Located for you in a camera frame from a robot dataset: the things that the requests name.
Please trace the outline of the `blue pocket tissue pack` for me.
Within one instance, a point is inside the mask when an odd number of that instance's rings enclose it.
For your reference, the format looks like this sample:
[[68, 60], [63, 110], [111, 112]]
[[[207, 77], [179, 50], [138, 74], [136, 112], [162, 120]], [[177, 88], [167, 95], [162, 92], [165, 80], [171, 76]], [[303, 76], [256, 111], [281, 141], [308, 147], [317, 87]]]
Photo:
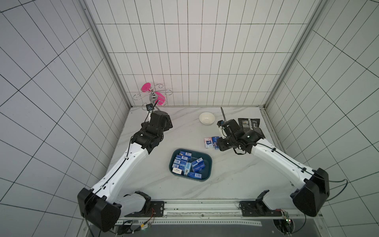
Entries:
[[218, 139], [219, 136], [213, 136], [212, 138], [212, 144], [215, 150], [219, 150], [219, 145], [218, 145]]

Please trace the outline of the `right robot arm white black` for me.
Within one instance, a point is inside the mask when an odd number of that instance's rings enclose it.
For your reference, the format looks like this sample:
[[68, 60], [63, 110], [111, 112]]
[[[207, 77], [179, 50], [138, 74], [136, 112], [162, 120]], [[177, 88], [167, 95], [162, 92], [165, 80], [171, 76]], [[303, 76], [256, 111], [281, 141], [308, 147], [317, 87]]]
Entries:
[[265, 190], [258, 201], [270, 210], [297, 209], [306, 216], [316, 217], [330, 195], [329, 175], [318, 168], [305, 166], [272, 145], [260, 128], [244, 131], [230, 119], [217, 123], [221, 137], [217, 144], [220, 151], [233, 149], [237, 155], [256, 156], [287, 178], [291, 187], [277, 191]]

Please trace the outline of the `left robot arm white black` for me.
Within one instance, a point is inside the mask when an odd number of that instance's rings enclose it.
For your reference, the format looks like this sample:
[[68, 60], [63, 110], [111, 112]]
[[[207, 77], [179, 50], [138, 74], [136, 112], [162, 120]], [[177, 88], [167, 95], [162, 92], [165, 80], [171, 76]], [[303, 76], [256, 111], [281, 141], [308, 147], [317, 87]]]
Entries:
[[109, 231], [122, 216], [133, 213], [148, 215], [151, 197], [141, 191], [118, 198], [133, 169], [157, 147], [164, 132], [173, 127], [170, 116], [153, 111], [149, 120], [130, 139], [126, 152], [91, 189], [83, 188], [77, 198], [81, 216], [103, 232]]

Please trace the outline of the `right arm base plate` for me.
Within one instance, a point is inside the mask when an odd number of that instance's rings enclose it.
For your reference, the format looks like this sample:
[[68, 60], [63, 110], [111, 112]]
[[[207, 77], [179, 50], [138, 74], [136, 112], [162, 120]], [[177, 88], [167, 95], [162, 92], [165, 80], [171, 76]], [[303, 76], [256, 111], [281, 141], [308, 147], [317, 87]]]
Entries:
[[282, 217], [282, 212], [268, 209], [262, 201], [240, 201], [243, 217]]

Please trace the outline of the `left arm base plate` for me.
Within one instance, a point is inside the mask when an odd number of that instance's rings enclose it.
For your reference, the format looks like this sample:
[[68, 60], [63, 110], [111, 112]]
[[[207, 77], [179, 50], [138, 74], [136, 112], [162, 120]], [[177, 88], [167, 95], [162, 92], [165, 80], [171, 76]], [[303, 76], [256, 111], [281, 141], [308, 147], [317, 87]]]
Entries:
[[140, 212], [134, 212], [125, 217], [162, 217], [164, 212], [164, 201], [150, 201]]

